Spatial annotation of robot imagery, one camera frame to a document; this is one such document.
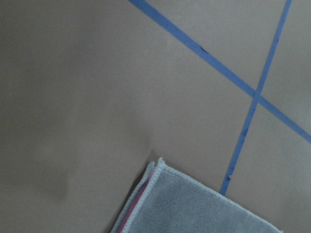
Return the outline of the pink towel with grey edging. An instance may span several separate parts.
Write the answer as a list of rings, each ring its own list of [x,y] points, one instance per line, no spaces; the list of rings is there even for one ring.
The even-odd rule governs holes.
[[[127,199],[113,233],[278,233],[248,211],[159,158]]]

